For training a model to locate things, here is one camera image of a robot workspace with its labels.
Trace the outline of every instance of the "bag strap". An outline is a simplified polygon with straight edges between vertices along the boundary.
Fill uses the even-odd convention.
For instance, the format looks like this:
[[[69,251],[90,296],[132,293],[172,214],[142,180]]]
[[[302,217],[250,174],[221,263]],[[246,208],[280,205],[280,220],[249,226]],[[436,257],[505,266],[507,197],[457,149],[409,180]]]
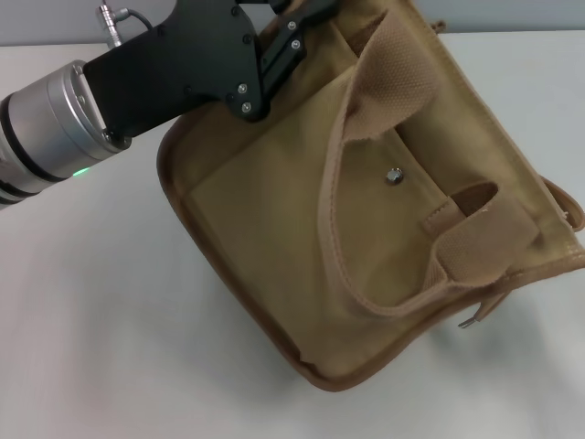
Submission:
[[[565,214],[565,220],[569,223],[573,231],[581,231],[585,229],[585,213],[579,203],[563,188],[555,185],[552,181],[542,177],[547,185],[547,189],[557,201],[558,206]]]
[[[355,288],[336,218],[344,151],[352,143],[378,137],[404,122],[432,99],[436,88],[432,66],[400,20],[387,13],[364,49],[335,122],[318,213],[331,289],[374,316],[406,316],[447,294],[492,284],[538,235],[536,224],[513,196],[494,183],[482,183],[453,197],[467,218],[434,241],[418,294],[400,305],[380,306]]]

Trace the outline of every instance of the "white wall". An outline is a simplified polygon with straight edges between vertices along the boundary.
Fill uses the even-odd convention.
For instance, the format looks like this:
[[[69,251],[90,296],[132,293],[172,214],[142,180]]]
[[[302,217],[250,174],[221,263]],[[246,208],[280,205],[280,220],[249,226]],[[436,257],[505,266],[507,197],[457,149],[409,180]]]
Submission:
[[[87,43],[101,41],[94,18],[100,0],[0,0],[0,46]],[[415,0],[429,20],[445,19],[451,32],[585,29],[584,0]],[[114,7],[133,7],[154,23],[167,17],[175,0],[110,0]],[[254,18],[270,17],[253,7]],[[127,35],[140,31],[124,23]]]

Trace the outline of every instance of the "green led light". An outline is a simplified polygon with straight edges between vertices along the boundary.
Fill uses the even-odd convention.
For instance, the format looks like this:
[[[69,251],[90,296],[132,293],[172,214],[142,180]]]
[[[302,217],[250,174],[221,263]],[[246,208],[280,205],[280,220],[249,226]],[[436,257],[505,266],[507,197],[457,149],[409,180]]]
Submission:
[[[89,171],[90,169],[88,167],[86,167],[85,169],[81,169],[81,171],[77,171],[75,174],[73,174],[74,177],[76,176],[80,176],[81,174],[83,174],[86,171]]]

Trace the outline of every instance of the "canvas bag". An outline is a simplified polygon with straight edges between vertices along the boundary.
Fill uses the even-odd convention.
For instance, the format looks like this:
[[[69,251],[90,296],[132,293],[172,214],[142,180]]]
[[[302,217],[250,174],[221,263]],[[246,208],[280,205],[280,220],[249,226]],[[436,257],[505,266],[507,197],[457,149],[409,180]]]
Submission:
[[[197,109],[158,169],[201,251],[312,384],[355,386],[444,318],[481,304],[467,326],[585,265],[581,208],[409,1],[346,0],[306,44],[267,120]]]

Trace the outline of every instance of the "white table surface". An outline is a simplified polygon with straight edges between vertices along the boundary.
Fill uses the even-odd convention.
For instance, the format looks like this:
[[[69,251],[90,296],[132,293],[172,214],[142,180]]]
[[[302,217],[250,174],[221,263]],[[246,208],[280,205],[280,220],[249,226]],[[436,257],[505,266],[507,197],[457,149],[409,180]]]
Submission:
[[[585,32],[443,40],[535,168],[585,202]],[[0,48],[0,95],[97,45]],[[585,272],[456,316],[361,386],[297,376],[158,183],[169,124],[0,213],[0,438],[582,438]]]

